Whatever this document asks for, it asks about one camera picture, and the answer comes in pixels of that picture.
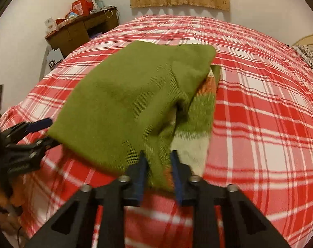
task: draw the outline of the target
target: metal bolt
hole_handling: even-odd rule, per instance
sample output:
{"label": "metal bolt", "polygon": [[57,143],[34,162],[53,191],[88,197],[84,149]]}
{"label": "metal bolt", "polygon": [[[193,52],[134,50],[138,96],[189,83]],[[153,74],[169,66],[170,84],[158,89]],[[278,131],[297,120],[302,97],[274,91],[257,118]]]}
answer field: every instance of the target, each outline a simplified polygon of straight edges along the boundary
{"label": "metal bolt", "polygon": [[35,155],[37,155],[37,152],[36,152],[36,151],[32,152],[32,153],[30,154],[29,158],[33,158]]}
{"label": "metal bolt", "polygon": [[191,183],[196,183],[201,180],[201,177],[199,175],[192,175],[189,180]]}
{"label": "metal bolt", "polygon": [[89,191],[91,191],[91,189],[92,189],[92,186],[90,186],[90,185],[83,185],[83,186],[81,186],[81,191],[82,192],[89,192]]}
{"label": "metal bolt", "polygon": [[238,187],[236,185],[228,185],[227,190],[229,192],[236,192],[236,191],[238,191]]}
{"label": "metal bolt", "polygon": [[130,177],[127,176],[127,175],[121,175],[118,180],[121,182],[121,183],[127,183],[130,181]]}

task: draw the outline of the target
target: red box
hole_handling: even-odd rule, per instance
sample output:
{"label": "red box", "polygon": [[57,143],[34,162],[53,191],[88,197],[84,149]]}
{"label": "red box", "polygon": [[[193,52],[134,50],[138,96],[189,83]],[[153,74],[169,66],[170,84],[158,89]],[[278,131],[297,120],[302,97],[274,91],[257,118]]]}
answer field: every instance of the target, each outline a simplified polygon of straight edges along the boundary
{"label": "red box", "polygon": [[93,3],[86,0],[77,0],[71,4],[73,12],[80,16],[88,16],[93,9]]}

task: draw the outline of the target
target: bed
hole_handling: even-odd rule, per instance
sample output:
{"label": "bed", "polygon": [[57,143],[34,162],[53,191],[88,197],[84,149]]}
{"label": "bed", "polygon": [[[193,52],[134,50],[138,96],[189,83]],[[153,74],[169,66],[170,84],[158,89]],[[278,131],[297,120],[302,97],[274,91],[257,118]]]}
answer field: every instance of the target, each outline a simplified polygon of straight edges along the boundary
{"label": "bed", "polygon": [[[257,31],[204,17],[136,18],[71,53],[6,111],[1,129],[56,119],[76,84],[134,40],[215,47],[222,78],[203,176],[237,184],[292,247],[303,248],[313,235],[313,72],[293,49]],[[22,226],[32,236],[81,185],[113,179],[62,146],[50,150],[41,170],[25,176]],[[192,213],[149,192],[142,207],[126,209],[125,232],[126,247],[190,247]]]}

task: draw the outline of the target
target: white wall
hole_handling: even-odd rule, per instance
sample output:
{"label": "white wall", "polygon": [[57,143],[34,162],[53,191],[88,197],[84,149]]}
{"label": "white wall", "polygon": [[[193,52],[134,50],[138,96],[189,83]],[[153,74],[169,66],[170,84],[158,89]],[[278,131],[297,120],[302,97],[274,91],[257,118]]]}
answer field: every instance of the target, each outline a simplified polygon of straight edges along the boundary
{"label": "white wall", "polygon": [[[61,18],[75,0],[13,0],[0,18],[2,110],[17,104],[38,82],[46,41],[44,21]],[[313,12],[304,0],[230,0],[231,11],[174,6],[131,9],[129,0],[103,0],[120,10],[120,23],[145,14],[207,16],[240,24],[293,44],[313,33]]]}

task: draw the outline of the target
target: green knit fabric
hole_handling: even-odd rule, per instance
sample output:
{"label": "green knit fabric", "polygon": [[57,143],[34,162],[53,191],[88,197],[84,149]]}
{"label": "green knit fabric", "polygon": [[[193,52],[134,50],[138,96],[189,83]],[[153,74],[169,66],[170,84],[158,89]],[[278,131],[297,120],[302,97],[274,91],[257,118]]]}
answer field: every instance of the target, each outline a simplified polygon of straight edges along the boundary
{"label": "green knit fabric", "polygon": [[215,55],[211,45],[135,41],[78,83],[48,133],[117,173],[144,150],[150,184],[169,190],[175,117],[187,115]]}

